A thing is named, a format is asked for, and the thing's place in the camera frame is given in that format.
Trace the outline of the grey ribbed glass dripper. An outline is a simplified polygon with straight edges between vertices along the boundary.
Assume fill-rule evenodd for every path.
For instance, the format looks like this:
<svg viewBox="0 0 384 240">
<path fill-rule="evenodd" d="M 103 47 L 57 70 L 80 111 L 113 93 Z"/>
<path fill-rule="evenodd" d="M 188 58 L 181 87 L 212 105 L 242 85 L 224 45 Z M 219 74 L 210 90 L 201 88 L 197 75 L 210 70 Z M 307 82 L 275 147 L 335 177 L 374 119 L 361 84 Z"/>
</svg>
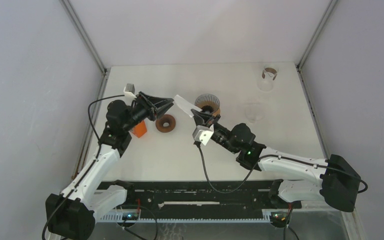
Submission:
<svg viewBox="0 0 384 240">
<path fill-rule="evenodd" d="M 201 108 L 204 113 L 213 115 L 220 111 L 221 103 L 217 96 L 205 93 L 196 98 L 194 105 Z"/>
</svg>

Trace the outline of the white paper coffee filter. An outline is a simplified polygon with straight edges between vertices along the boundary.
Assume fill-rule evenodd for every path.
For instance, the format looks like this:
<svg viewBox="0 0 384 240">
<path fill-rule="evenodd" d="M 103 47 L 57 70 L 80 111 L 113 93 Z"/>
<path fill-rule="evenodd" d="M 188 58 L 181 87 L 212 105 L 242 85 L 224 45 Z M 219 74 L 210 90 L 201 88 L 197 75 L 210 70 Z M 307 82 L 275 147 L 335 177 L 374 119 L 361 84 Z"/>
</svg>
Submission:
<svg viewBox="0 0 384 240">
<path fill-rule="evenodd" d="M 184 111 L 190 118 L 192 118 L 194 116 L 193 114 L 193 111 L 192 110 L 195 110 L 195 111 L 198 111 L 198 112 L 201 112 L 202 109 L 199 108 L 198 106 L 190 103 L 189 101 L 187 101 L 186 99 L 184 99 L 183 97 L 181 97 L 180 95 L 175 95 L 174 96 L 174 102 L 176 103 L 176 105 L 182 110 Z"/>
</svg>

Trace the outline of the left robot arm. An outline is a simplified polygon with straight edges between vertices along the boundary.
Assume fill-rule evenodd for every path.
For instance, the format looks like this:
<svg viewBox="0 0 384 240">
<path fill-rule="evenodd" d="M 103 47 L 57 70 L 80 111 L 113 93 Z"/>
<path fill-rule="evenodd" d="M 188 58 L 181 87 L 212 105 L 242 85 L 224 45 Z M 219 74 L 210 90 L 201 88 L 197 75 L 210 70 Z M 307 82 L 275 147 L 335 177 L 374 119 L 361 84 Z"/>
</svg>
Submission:
<svg viewBox="0 0 384 240">
<path fill-rule="evenodd" d="M 107 106 L 106 122 L 94 156 L 79 175 L 59 194 L 50 194 L 45 201 L 46 232 L 72 240 L 87 240 L 96 222 L 110 210 L 121 205 L 133 207 L 137 196 L 122 185 L 112 185 L 96 194 L 104 176 L 121 159 L 132 136 L 130 131 L 145 119 L 156 121 L 173 105 L 173 98 L 155 97 L 139 92 L 132 105 L 127 105 L 119 95 Z"/>
</svg>

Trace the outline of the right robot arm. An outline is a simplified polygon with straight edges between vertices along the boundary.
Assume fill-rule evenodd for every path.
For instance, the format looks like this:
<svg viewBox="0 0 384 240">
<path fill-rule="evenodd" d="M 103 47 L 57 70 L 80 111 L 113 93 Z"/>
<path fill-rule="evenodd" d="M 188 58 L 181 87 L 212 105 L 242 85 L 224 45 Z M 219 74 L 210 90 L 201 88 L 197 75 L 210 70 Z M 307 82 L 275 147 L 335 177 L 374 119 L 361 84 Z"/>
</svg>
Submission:
<svg viewBox="0 0 384 240">
<path fill-rule="evenodd" d="M 355 209 L 358 194 L 368 190 L 368 185 L 355 169 L 340 155 L 329 158 L 302 157 L 275 150 L 255 141 L 255 135 L 245 123 L 229 130 L 218 123 L 220 115 L 212 115 L 198 107 L 189 110 L 195 122 L 192 134 L 199 148 L 214 141 L 232 154 L 239 165 L 253 170 L 279 172 L 289 179 L 269 194 L 269 203 L 282 208 L 297 201 L 324 201 L 330 207 L 351 213 Z"/>
</svg>

